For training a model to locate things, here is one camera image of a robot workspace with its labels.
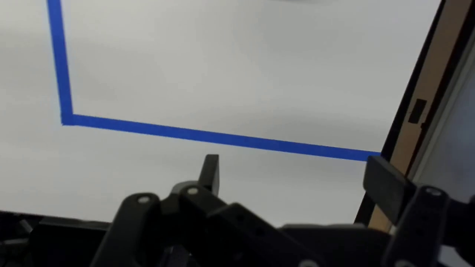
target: white board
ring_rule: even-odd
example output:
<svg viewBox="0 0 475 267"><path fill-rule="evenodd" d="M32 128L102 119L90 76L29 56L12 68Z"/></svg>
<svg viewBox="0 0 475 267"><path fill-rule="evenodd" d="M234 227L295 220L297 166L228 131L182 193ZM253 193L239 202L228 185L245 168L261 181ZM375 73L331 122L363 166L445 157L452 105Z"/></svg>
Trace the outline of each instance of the white board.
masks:
<svg viewBox="0 0 475 267"><path fill-rule="evenodd" d="M74 113L378 151L438 2L62 2ZM362 162L62 126L46 2L0 2L1 209L111 220L194 180L270 223L348 223Z"/></svg>

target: blue tape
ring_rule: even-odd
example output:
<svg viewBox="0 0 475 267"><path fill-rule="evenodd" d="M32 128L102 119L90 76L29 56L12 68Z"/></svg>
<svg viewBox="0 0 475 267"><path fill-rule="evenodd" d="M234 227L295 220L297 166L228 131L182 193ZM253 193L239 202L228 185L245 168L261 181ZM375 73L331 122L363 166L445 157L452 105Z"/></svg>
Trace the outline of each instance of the blue tape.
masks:
<svg viewBox="0 0 475 267"><path fill-rule="evenodd" d="M179 138L179 139L188 139L188 141L213 142L213 144L222 144L222 145L236 145L236 147L248 147L248 148L270 150L270 151L280 151L280 153L307 154L307 156L359 160L359 162L365 162L369 156L378 154L378 153L365 151L365 150L325 147L325 145L316 145L316 144L302 144L302 142L291 142L291 141L280 141L280 139L267 139L267 138L231 135L231 134L221 134L221 132L210 132L210 131L197 131L197 129L185 129L185 128L173 128L173 126L163 126L163 125L150 125L150 123L139 123L139 122L126 122L126 120L117 120L117 119L74 114L61 0L47 0L47 10L49 10L50 36L52 36L52 45L53 45L62 125L75 125L75 126L96 128L96 129L105 129L105 131L120 131L120 132L132 132L132 134L154 135L154 137L164 137L164 138Z"/></svg>
<svg viewBox="0 0 475 267"><path fill-rule="evenodd" d="M65 48L61 0L47 0L47 12L56 68L61 122L62 125L71 125L72 96L69 88L68 55Z"/></svg>

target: wooden edge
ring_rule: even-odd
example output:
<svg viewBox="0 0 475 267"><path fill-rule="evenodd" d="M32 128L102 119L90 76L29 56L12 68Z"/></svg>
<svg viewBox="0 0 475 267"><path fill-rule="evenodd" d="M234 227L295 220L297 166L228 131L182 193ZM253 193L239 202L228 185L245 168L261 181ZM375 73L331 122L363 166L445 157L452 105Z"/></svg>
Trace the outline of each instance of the wooden edge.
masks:
<svg viewBox="0 0 475 267"><path fill-rule="evenodd" d="M445 89L442 88L442 79L445 71L448 71L461 28L469 18L472 3L473 0L442 2L439 19L435 21L436 25L432 39L426 40L429 42L429 50L421 65L408 111L403 116L403 123L390 156L390 163L405 175L408 174L409 165L417 153L417 144L420 142L423 128L427 126L424 123L427 122L429 110L433 108L433 99L439 91ZM417 99L426 101L426 107L418 122L409 123L408 120ZM375 206L368 227L389 233L392 224L381 209Z"/></svg>

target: black mechanical arm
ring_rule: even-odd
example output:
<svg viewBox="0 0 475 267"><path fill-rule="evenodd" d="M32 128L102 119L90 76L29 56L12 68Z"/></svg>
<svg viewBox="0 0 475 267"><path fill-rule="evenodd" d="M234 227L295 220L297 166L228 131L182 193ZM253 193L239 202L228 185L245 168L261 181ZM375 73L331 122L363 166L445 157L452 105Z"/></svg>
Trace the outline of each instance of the black mechanical arm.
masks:
<svg viewBox="0 0 475 267"><path fill-rule="evenodd" d="M381 157L368 160L363 185L396 226L392 236L353 224L274 228L218 197L218 166L206 156L199 180L163 200L126 197L111 224L4 212L4 267L433 267L441 245L475 264L475 203L415 187Z"/></svg>

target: screw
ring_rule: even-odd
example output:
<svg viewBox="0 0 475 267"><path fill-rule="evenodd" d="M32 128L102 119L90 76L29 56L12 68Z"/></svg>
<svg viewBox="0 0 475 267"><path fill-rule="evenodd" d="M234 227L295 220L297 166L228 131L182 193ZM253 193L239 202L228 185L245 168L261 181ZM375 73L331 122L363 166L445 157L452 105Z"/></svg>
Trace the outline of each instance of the screw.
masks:
<svg viewBox="0 0 475 267"><path fill-rule="evenodd" d="M396 261L394 267L415 267L415 266L406 260L399 260Z"/></svg>
<svg viewBox="0 0 475 267"><path fill-rule="evenodd" d="M317 263L311 261L311 260L302 260L299 261L298 267L319 267Z"/></svg>
<svg viewBox="0 0 475 267"><path fill-rule="evenodd" d="M138 199L138 203L148 203L150 202L150 197L148 196L141 196L139 199Z"/></svg>
<svg viewBox="0 0 475 267"><path fill-rule="evenodd" d="M199 193L199 190L197 190L196 187L190 187L190 188L187 190L187 193L188 193L190 196L194 196L194 194Z"/></svg>
<svg viewBox="0 0 475 267"><path fill-rule="evenodd" d="M426 193L430 194L430 196L435 196L435 197L442 196L441 190L430 188L430 187L426 188Z"/></svg>

